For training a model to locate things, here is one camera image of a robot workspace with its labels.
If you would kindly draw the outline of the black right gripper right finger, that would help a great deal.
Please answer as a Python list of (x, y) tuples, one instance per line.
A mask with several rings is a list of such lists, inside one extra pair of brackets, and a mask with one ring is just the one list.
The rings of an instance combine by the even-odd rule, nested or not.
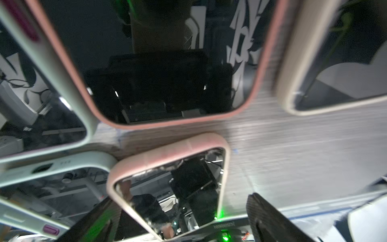
[(256, 242), (314, 242), (257, 193), (248, 196), (246, 210)]

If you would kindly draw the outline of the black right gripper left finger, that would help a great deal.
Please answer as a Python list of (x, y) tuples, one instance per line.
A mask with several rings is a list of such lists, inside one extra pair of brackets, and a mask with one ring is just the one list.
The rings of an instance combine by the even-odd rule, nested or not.
[(60, 236), (57, 241), (112, 242), (118, 229), (120, 217), (121, 208), (110, 198), (106, 198)]

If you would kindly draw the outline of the slim black smartphone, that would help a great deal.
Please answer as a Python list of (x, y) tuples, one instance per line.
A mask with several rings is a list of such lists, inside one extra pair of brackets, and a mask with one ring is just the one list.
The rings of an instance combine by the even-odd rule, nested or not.
[(88, 151), (1, 171), (1, 233), (59, 238), (107, 197), (117, 162)]

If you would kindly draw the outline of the pink case smartphone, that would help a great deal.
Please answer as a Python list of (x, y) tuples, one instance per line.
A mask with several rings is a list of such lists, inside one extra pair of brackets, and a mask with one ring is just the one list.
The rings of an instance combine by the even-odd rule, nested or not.
[(386, 1), (304, 1), (276, 95), (295, 116), (386, 101)]

